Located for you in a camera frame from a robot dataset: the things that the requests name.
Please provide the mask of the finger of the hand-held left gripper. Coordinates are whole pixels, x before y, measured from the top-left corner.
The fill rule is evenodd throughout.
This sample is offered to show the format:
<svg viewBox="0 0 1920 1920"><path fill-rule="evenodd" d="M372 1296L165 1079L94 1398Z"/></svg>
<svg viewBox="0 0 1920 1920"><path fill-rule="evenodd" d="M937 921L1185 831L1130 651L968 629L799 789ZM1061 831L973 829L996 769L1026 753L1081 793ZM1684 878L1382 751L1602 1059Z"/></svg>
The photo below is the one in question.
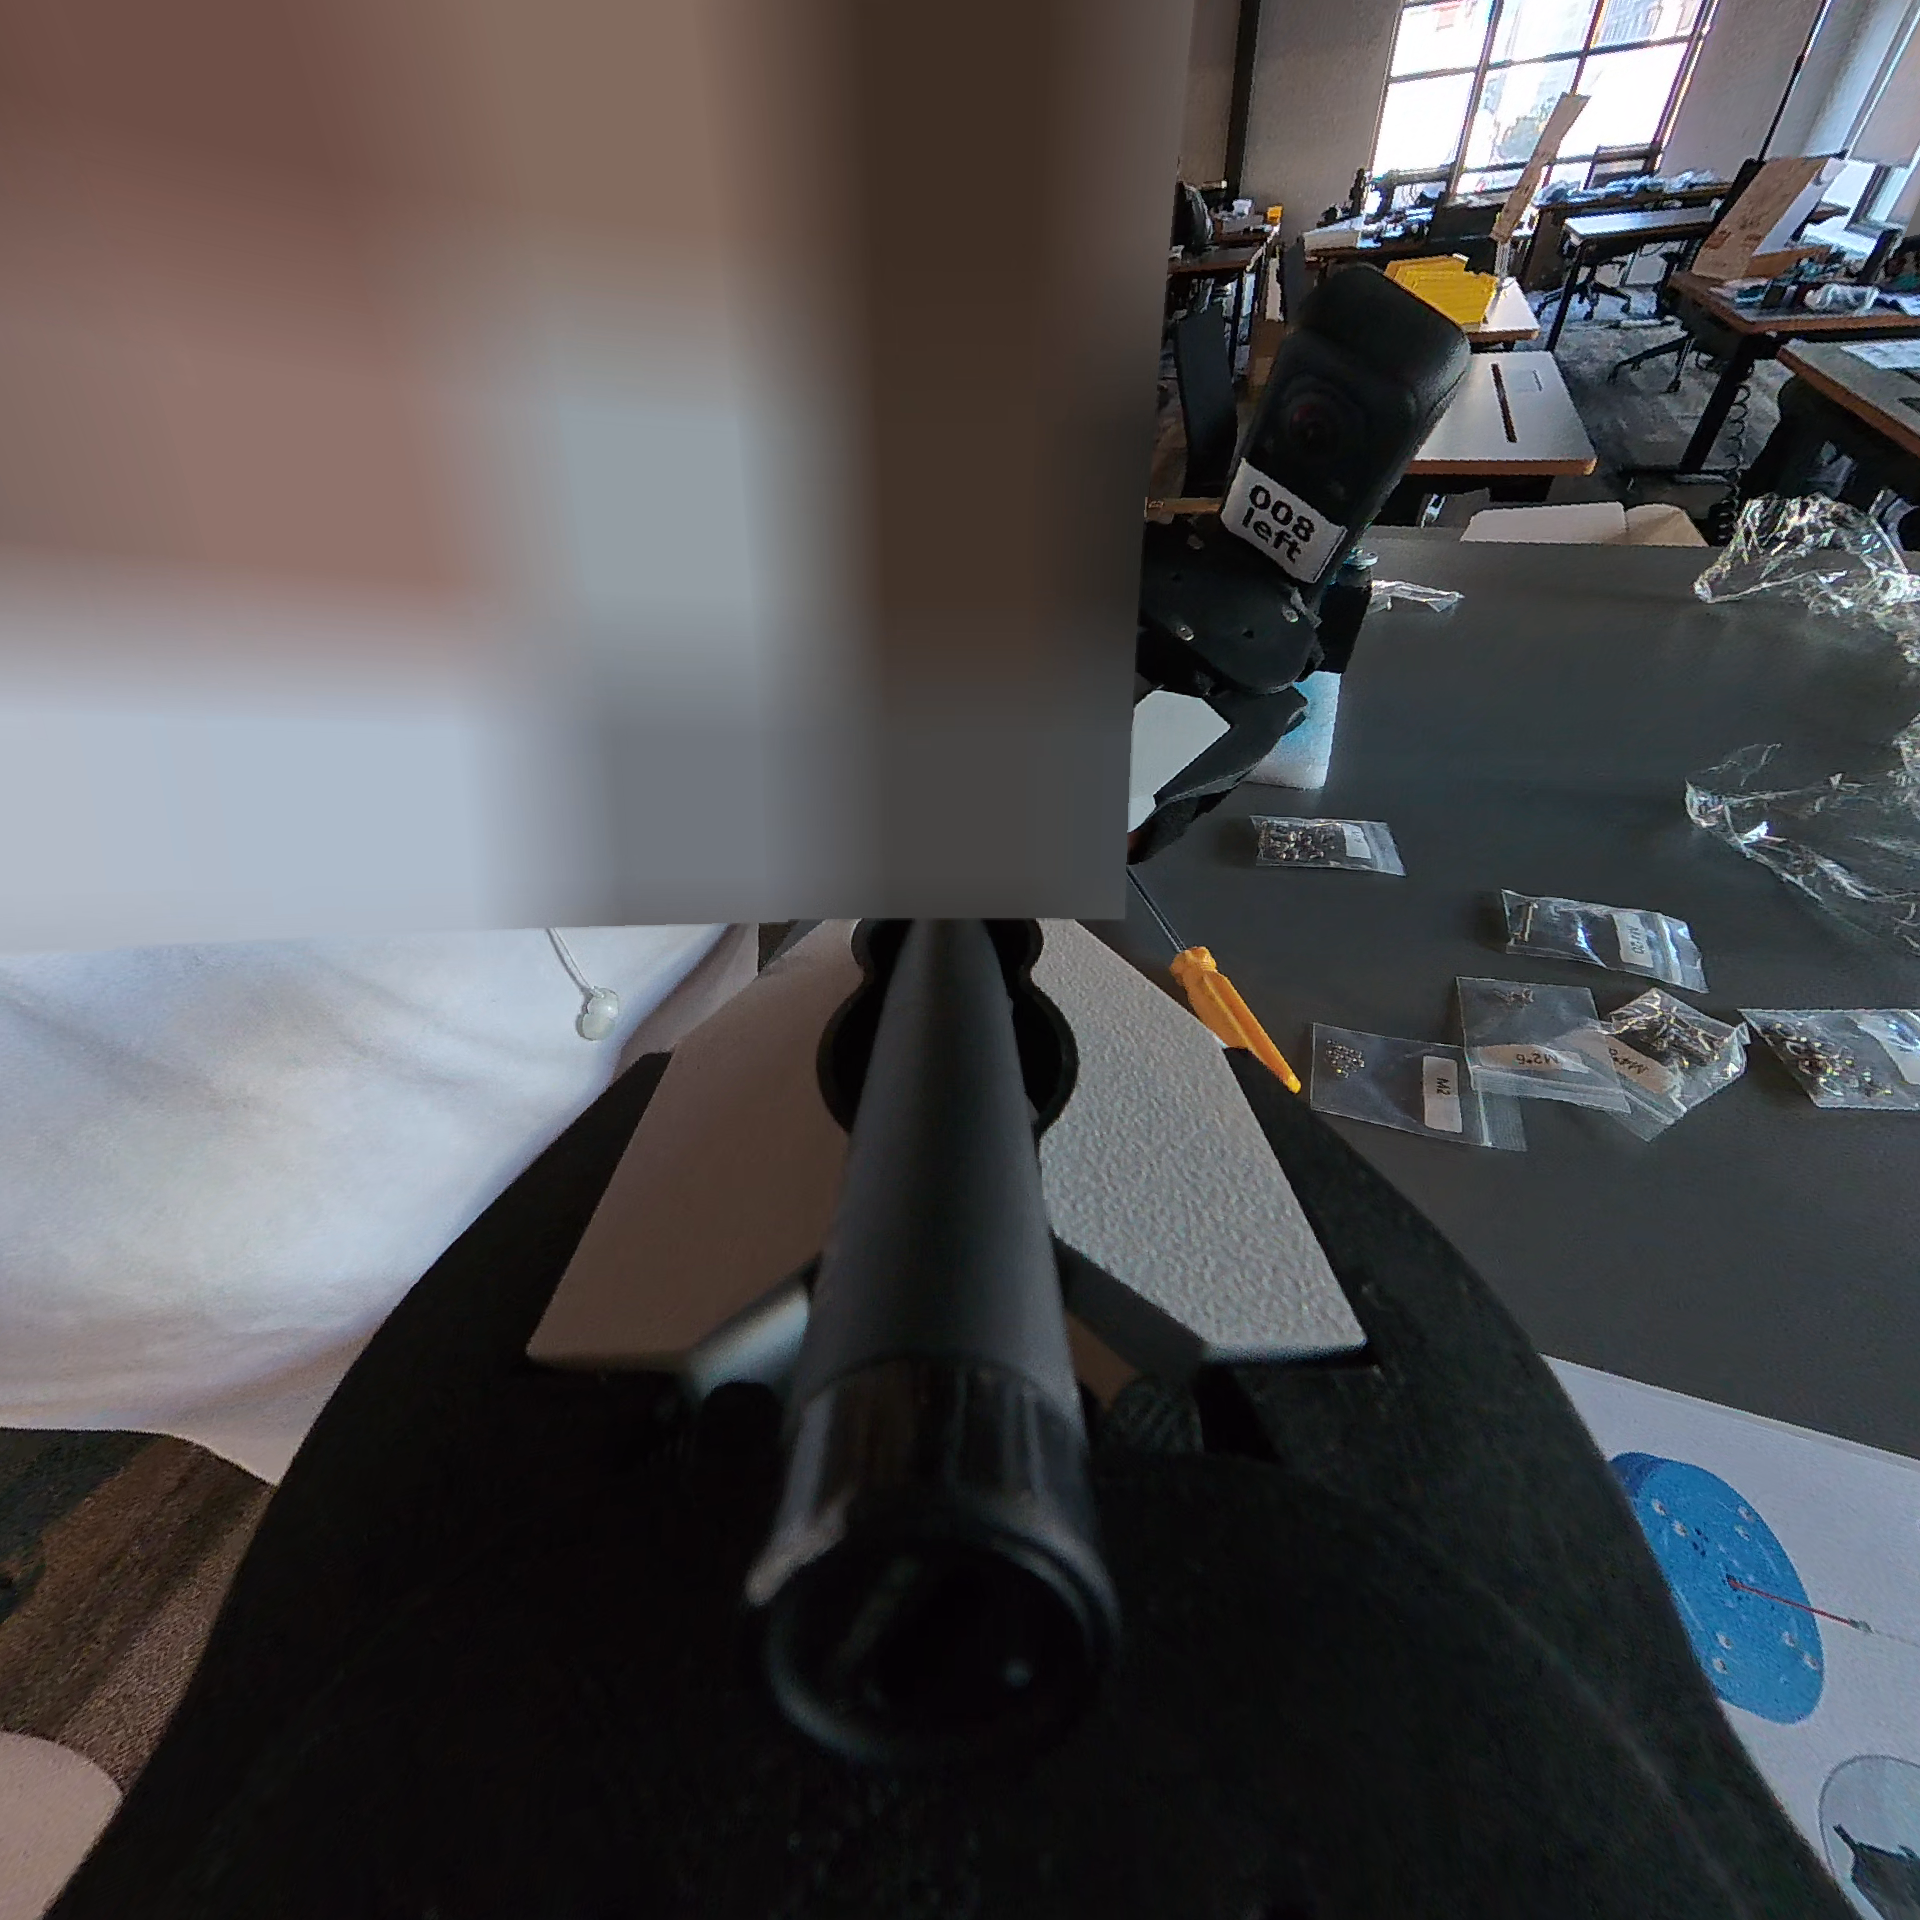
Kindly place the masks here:
<svg viewBox="0 0 1920 1920"><path fill-rule="evenodd" d="M1224 711L1158 688L1133 707L1127 851L1154 856L1212 814L1304 719L1304 695L1228 691Z"/></svg>

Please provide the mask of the clear bag of silver screws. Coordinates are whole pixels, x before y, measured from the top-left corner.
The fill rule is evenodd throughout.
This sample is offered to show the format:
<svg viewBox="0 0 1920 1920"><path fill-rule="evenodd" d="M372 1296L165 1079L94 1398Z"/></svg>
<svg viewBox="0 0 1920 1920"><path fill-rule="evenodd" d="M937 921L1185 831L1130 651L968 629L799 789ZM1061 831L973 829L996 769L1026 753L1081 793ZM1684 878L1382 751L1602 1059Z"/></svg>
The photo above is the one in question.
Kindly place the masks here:
<svg viewBox="0 0 1920 1920"><path fill-rule="evenodd" d="M1917 1013L1888 1010L1741 1010L1821 1110L1917 1110Z"/></svg>

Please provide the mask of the clear bag of small parts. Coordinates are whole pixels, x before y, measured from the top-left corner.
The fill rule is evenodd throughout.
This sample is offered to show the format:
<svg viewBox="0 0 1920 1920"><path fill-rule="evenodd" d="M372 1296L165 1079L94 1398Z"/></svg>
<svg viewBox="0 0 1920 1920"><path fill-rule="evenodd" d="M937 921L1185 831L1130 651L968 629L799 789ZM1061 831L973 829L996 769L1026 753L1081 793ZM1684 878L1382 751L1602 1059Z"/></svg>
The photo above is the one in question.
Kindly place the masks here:
<svg viewBox="0 0 1920 1920"><path fill-rule="evenodd" d="M1626 1097L1581 986L1455 978L1460 1048L1482 1097L1535 1097L1624 1113Z"/></svg>

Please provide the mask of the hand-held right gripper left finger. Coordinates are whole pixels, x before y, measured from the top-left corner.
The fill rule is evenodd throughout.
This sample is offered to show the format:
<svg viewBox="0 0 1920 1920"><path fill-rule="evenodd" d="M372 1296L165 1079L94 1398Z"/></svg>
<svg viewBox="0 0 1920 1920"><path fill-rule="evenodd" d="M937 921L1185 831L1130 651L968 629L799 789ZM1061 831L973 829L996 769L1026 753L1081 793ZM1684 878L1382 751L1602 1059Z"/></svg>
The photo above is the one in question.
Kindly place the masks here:
<svg viewBox="0 0 1920 1920"><path fill-rule="evenodd" d="M847 1151L817 1048L857 985L853 921L824 921L686 1032L528 1362L684 1387L791 1376Z"/></svg>

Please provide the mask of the clear bag of long screws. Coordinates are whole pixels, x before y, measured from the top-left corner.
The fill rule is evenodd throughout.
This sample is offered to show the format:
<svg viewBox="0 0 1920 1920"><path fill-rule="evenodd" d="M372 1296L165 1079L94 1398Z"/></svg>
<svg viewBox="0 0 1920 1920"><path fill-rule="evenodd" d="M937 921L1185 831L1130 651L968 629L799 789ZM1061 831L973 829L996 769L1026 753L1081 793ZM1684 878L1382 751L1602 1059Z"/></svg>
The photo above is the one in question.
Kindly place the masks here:
<svg viewBox="0 0 1920 1920"><path fill-rule="evenodd" d="M1500 901L1509 952L1584 962L1682 992L1706 989L1692 928L1674 917L1512 891L1501 891Z"/></svg>

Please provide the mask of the wooden topped office desk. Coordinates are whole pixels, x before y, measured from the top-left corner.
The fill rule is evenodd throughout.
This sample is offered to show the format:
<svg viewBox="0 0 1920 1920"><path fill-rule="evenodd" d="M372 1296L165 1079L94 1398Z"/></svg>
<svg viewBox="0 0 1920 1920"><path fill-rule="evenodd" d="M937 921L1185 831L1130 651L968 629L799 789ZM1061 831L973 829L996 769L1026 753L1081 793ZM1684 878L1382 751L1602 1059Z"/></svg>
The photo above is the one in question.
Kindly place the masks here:
<svg viewBox="0 0 1920 1920"><path fill-rule="evenodd" d="M1880 491L1917 505L1914 369L1880 367L1836 342L1791 342L1780 362L1775 440L1785 445L1782 487L1809 491L1825 451L1854 464L1839 497L1866 507Z"/></svg>
<svg viewBox="0 0 1920 1920"><path fill-rule="evenodd" d="M1692 345L1718 361L1711 394L1682 457L1671 467L1677 475L1711 471L1711 447L1741 386L1760 361L1777 358L1786 342L1862 345L1917 335L1917 317L1900 314L1892 307L1872 306L1862 314L1842 314L1832 310L1813 313L1804 306L1740 303L1726 285L1694 272L1677 272L1668 278L1663 306L1682 323Z"/></svg>

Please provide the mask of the yellow plastic bin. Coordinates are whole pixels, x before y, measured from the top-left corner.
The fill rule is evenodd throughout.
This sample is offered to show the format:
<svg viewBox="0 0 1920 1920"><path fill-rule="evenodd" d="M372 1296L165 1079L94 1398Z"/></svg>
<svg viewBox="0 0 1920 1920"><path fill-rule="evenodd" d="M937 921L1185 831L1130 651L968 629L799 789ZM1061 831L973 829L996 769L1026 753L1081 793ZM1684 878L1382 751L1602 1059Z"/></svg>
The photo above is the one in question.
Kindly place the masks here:
<svg viewBox="0 0 1920 1920"><path fill-rule="evenodd" d="M1460 329L1477 329L1496 303L1504 278L1477 269L1463 253L1399 256L1385 275Z"/></svg>

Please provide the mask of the yellow handled screwdriver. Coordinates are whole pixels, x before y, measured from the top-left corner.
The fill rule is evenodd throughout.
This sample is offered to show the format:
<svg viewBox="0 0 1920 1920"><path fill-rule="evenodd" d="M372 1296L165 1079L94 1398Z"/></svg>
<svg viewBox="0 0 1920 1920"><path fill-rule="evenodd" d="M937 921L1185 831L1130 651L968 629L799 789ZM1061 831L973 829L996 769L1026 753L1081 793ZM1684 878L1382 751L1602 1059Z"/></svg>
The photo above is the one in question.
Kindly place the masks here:
<svg viewBox="0 0 1920 1920"><path fill-rule="evenodd" d="M1216 1037L1220 1047L1248 1053L1265 1067L1287 1091L1300 1097L1304 1091L1303 1079L1289 1064L1281 1048L1268 1037L1242 997L1238 997L1232 981L1213 960L1212 947L1185 945L1161 905L1148 891L1141 871L1128 869L1127 878L1145 905L1148 917L1158 925L1158 931L1172 947L1168 970L1185 997L1193 1017Z"/></svg>

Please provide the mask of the clear bag of dark screws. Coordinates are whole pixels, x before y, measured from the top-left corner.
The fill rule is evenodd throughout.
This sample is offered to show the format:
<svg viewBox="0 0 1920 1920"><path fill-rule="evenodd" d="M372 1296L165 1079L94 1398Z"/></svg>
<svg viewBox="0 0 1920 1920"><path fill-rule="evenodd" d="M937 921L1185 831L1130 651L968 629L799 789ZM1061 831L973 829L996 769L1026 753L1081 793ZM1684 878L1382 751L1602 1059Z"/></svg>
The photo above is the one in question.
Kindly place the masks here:
<svg viewBox="0 0 1920 1920"><path fill-rule="evenodd" d="M1385 822L1255 816L1255 863L1262 869L1376 873L1400 878L1402 858Z"/></svg>

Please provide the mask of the white printed instruction sheet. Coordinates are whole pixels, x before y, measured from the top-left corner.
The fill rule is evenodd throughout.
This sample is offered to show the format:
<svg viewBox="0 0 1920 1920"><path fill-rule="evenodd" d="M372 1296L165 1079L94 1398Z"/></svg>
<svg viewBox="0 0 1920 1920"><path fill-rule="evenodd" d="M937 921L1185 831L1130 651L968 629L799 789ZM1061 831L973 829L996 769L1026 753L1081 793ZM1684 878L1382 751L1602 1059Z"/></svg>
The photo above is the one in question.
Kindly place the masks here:
<svg viewBox="0 0 1920 1920"><path fill-rule="evenodd" d="M1917 1915L1917 1467L1567 1359L1694 1655L1854 1915Z"/></svg>

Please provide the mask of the screw bag with white label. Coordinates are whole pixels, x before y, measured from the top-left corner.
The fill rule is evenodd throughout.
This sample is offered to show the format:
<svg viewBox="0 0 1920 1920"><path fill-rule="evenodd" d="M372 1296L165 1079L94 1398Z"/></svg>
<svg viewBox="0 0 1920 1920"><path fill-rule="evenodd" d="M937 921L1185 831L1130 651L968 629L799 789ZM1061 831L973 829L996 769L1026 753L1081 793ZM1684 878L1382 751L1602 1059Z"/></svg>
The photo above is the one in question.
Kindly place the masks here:
<svg viewBox="0 0 1920 1920"><path fill-rule="evenodd" d="M1324 1115L1429 1139L1504 1151L1526 1146L1517 1099L1479 1091L1463 1048L1446 1041L1314 1024L1310 1103Z"/></svg>

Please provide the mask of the black pen-shaped screwdriver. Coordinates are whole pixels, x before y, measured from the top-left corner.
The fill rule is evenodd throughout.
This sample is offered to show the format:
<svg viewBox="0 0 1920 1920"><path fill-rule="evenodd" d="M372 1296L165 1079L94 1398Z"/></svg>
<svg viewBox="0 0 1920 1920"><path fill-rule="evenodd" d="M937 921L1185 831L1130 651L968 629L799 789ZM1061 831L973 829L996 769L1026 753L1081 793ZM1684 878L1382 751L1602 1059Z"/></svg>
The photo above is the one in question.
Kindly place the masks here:
<svg viewBox="0 0 1920 1920"><path fill-rule="evenodd" d="M842 1760L973 1762L1078 1713L1119 1635L993 925L913 919L847 1126L743 1598Z"/></svg>

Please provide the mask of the large window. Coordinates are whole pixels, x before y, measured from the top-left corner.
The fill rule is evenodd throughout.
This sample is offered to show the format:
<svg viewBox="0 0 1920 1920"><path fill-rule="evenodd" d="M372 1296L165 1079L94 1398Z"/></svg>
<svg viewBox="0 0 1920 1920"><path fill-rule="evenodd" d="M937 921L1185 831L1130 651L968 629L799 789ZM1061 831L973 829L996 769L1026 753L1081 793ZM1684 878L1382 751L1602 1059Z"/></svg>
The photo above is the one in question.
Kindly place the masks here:
<svg viewBox="0 0 1920 1920"><path fill-rule="evenodd" d="M1406 3L1388 64L1370 167L1463 189L1511 178L1553 103L1586 106L1552 178L1654 162L1711 18L1703 2Z"/></svg>

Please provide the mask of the grey desk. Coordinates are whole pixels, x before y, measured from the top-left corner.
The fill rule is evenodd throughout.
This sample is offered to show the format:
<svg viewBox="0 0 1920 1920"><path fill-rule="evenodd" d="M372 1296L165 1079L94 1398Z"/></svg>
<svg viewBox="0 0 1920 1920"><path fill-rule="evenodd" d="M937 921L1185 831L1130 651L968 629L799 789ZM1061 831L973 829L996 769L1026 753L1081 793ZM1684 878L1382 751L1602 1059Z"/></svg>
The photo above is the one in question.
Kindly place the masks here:
<svg viewBox="0 0 1920 1920"><path fill-rule="evenodd" d="M1457 976L1632 994L1506 955L1501 888L1689 921L1721 1017L1914 1005L1908 955L1684 811L1689 776L1743 744L1801 751L1801 778L1885 766L1914 715L1890 640L1791 600L1698 603L1682 549L1406 529L1376 552L1463 598L1366 617L1326 791L1242 786L1143 869L1295 1067L1317 1021L1444 1037ZM1406 873L1262 869L1255 816L1385 822ZM1652 1142L1549 1102L1524 1129L1504 1154L1338 1121L1546 1354L1914 1455L1913 1115L1816 1110L1765 1053Z"/></svg>

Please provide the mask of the crumpled clear plastic wrap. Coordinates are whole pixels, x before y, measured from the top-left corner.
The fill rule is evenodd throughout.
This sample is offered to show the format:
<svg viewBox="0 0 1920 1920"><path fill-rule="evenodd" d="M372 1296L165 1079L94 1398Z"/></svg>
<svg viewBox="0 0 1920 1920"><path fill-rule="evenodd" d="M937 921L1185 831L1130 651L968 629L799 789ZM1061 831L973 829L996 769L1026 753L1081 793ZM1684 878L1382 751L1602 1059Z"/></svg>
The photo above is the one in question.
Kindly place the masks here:
<svg viewBox="0 0 1920 1920"><path fill-rule="evenodd" d="M1865 512L1828 495L1756 495L1694 582L1706 605L1785 603L1872 629L1917 663L1917 574Z"/></svg>
<svg viewBox="0 0 1920 1920"><path fill-rule="evenodd" d="M1780 743L1740 747L1692 775L1687 816L1842 925L1917 955L1917 719L1892 747L1885 771L1809 783L1780 783Z"/></svg>

